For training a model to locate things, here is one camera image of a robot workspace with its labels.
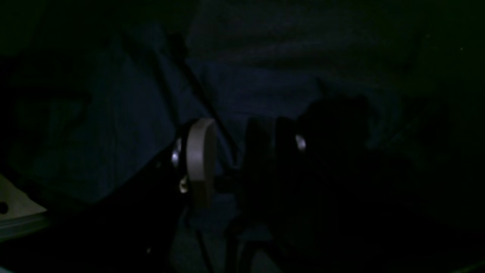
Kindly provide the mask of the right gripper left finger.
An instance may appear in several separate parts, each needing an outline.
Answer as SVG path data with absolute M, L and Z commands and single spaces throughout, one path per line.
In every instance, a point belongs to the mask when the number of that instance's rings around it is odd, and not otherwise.
M 217 161 L 217 126 L 197 119 L 182 126 L 172 145 L 171 163 L 177 172 L 175 188 L 197 209 L 210 207 Z

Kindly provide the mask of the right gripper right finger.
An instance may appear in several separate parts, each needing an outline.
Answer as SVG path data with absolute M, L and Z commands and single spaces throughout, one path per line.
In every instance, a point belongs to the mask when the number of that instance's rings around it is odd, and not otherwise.
M 242 210 L 269 228 L 288 225 L 308 200 L 292 120 L 248 120 L 242 164 Z

